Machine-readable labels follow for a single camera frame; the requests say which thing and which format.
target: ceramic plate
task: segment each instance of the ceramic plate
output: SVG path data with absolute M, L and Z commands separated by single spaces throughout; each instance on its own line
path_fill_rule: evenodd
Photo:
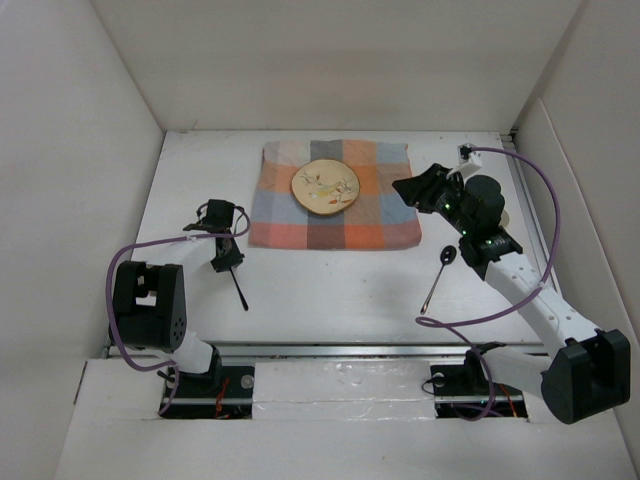
M 310 212 L 332 215 L 355 201 L 360 193 L 360 182 L 344 163 L 320 159 L 296 172 L 291 189 L 296 200 Z

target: white floor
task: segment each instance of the white floor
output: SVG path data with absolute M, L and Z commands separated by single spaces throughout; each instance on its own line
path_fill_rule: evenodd
M 457 164 L 457 146 L 501 147 L 495 133 L 437 132 L 169 132 L 155 174 L 138 240 L 179 234 L 210 198 L 250 209 L 265 142 L 283 139 L 363 138 L 407 143 L 414 174 L 432 163 Z M 508 231 L 534 265 L 515 186 L 502 155 L 483 155 L 481 171 L 502 185 L 511 222 Z M 455 343 L 443 330 L 414 318 L 440 267 L 445 245 L 458 233 L 437 215 L 420 215 L 422 244 L 399 251 L 293 251 L 247 247 L 237 278 L 250 311 L 244 312 L 231 276 L 205 265 L 187 278 L 188 322 L 203 340 L 253 343 Z M 152 249 L 134 254 L 146 259 Z M 454 321 L 490 314 L 509 304 L 469 269 L 462 258 L 444 271 L 429 314 Z M 524 321 L 512 314 L 466 330 L 474 341 L 538 343 Z

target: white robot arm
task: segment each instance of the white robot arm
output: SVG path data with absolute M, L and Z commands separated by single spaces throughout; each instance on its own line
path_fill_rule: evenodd
M 462 145 L 461 167 L 449 169 L 436 163 L 393 186 L 406 205 L 422 213 L 439 213 L 460 232 L 459 248 L 467 265 L 514 306 L 540 288 L 518 313 L 540 337 L 549 357 L 525 355 L 497 343 L 478 346 L 493 382 L 543 398 L 564 423 L 627 402 L 628 340 L 618 330 L 602 331 L 555 290 L 541 284 L 522 247 L 500 227 L 504 197 L 498 182 L 477 175 L 465 184 L 462 173 L 481 166 L 476 151 L 472 145 Z M 472 358 L 467 356 L 465 366 L 469 363 L 472 374 L 486 382 L 486 372 L 479 362 L 472 364 Z

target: black spoon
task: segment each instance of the black spoon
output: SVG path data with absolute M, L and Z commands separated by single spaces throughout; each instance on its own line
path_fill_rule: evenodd
M 446 247 L 444 247 L 442 249 L 442 252 L 440 252 L 440 263 L 442 263 L 442 266 L 440 267 L 440 271 L 438 272 L 438 276 L 436 277 L 436 281 L 433 282 L 433 287 L 431 287 L 431 291 L 429 292 L 429 295 L 427 296 L 427 299 L 424 301 L 424 304 L 422 305 L 422 308 L 420 309 L 420 314 L 424 315 L 424 313 L 427 311 L 427 307 L 429 306 L 429 302 L 431 301 L 431 297 L 433 296 L 433 292 L 436 289 L 436 285 L 438 284 L 438 280 L 440 280 L 440 275 L 442 274 L 442 270 L 444 270 L 444 267 L 446 267 L 447 265 L 450 265 L 453 263 L 453 261 L 456 259 L 456 255 L 458 254 L 458 250 L 456 250 L 456 247 L 454 247 L 453 245 L 448 245 Z

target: plaid cloth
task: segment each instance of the plaid cloth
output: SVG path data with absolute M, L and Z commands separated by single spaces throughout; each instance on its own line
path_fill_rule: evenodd
M 298 169 L 320 158 L 348 165 L 360 195 L 331 216 L 305 210 L 291 193 Z M 262 152 L 262 173 L 253 199 L 249 244 L 288 249 L 391 249 L 422 239 L 414 208 L 391 182 L 411 176 L 406 144 L 364 140 L 272 142 Z

